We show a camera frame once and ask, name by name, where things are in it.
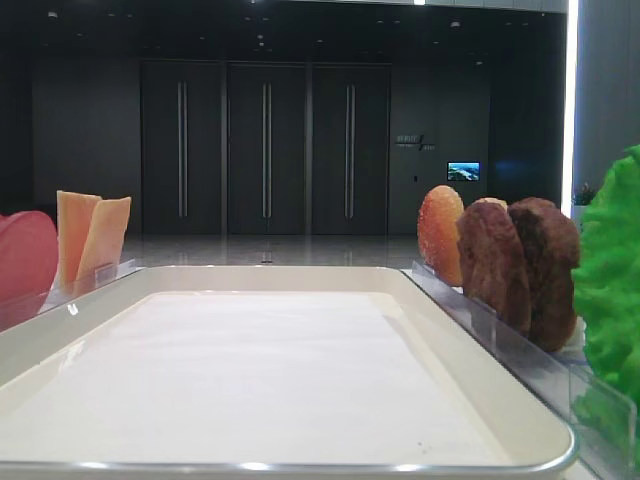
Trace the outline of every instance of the wall sign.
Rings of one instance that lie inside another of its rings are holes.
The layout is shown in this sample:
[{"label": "wall sign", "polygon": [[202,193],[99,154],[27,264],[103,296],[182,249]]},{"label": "wall sign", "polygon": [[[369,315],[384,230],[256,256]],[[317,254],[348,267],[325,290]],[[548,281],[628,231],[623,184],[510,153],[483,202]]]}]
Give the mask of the wall sign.
[{"label": "wall sign", "polygon": [[418,148],[419,152],[431,152],[436,149],[433,143],[425,143],[424,135],[398,135],[395,141],[396,147]]}]

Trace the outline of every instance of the door handle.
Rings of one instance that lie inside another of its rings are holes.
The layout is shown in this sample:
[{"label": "door handle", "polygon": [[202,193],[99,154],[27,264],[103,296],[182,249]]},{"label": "door handle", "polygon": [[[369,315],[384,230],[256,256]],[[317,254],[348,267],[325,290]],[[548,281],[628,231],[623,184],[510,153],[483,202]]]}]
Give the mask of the door handle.
[{"label": "door handle", "polygon": [[353,219],[356,177],[356,86],[351,85],[351,173],[349,176],[349,220]]},{"label": "door handle", "polygon": [[267,218],[267,84],[262,84],[262,218]]},{"label": "door handle", "polygon": [[347,86],[347,107],[344,129],[344,218],[349,220],[349,173],[351,170],[349,154],[351,152],[351,86]]},{"label": "door handle", "polygon": [[182,82],[182,125],[184,136],[182,139],[182,147],[184,154],[182,156],[182,179],[184,186],[182,187],[183,208],[182,213],[185,217],[189,216],[189,84]]},{"label": "door handle", "polygon": [[184,137],[183,137],[183,93],[182,82],[178,82],[178,216],[184,217],[184,195],[182,189],[184,188],[183,181],[183,155],[184,155]]},{"label": "door handle", "polygon": [[268,192],[269,192],[269,197],[267,198],[267,207],[268,207],[268,215],[267,218],[271,218],[271,214],[273,213],[273,202],[272,202],[272,197],[273,197],[273,129],[271,128],[272,124],[273,124],[273,111],[271,109],[271,83],[269,83],[267,85],[267,108],[269,111],[269,117],[268,117],[268,122],[269,124],[267,125],[268,130],[269,130],[269,156],[268,156],[268,172],[267,172],[267,178],[268,178]]}]

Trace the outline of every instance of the floor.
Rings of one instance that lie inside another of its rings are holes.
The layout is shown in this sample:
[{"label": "floor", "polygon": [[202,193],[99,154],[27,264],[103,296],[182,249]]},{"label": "floor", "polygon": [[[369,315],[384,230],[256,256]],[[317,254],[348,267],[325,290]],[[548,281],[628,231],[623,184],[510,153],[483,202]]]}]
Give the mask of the floor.
[{"label": "floor", "polygon": [[158,265],[356,265],[410,268],[416,238],[356,236],[158,236],[127,239],[122,261]]}]

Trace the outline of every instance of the door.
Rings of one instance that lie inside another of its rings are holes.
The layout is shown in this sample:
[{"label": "door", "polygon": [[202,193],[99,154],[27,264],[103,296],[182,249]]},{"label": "door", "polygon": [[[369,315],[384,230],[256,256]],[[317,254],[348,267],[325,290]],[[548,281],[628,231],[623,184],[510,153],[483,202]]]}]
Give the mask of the door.
[{"label": "door", "polygon": [[313,233],[385,234],[388,71],[316,68],[313,85]]},{"label": "door", "polygon": [[220,69],[143,66],[143,225],[146,234],[218,234]]},{"label": "door", "polygon": [[305,72],[229,68],[229,233],[304,233]]}]

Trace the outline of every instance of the clear acrylic holder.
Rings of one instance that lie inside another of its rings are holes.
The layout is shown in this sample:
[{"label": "clear acrylic holder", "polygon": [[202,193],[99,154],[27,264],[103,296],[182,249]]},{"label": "clear acrylic holder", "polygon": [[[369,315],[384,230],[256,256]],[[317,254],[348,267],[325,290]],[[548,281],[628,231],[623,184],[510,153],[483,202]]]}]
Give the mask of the clear acrylic holder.
[{"label": "clear acrylic holder", "polygon": [[413,263],[413,280],[577,434],[580,460],[603,479],[637,478],[636,405],[578,365],[564,365],[471,300]]},{"label": "clear acrylic holder", "polygon": [[135,271],[135,260],[120,265],[104,265],[97,268],[92,274],[64,287],[53,288],[39,295],[21,297],[2,303],[0,304],[0,333]]}]

